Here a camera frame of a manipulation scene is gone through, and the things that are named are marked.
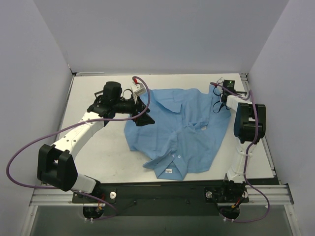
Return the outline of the blue button-up shirt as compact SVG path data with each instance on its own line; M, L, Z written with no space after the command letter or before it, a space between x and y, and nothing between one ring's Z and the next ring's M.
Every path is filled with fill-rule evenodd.
M124 133L129 149L150 159L143 167L167 180L208 171L231 118L229 110L219 110L219 90L154 89L140 98L155 123L138 127L129 120Z

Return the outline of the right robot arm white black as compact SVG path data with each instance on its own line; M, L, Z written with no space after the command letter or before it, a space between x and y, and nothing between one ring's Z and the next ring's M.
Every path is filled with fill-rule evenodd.
M226 173L222 195L226 201L245 197L246 173L257 143L266 132L266 106L252 101L252 93L237 92L233 80L223 80L220 101L235 112L233 132L237 139L235 157Z

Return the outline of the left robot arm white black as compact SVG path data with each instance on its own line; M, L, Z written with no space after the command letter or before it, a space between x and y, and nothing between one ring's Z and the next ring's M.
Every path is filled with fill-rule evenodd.
M139 77L132 78L128 89L129 99L124 98L122 86L118 82L106 82L95 100L84 113L81 121L73 126L52 145L39 149L37 178L62 191L83 192L89 202L96 202L101 196L100 182L77 172L75 157L95 133L104 128L116 114L128 114L136 126L154 124L148 115L149 104L140 96L149 94L147 85Z

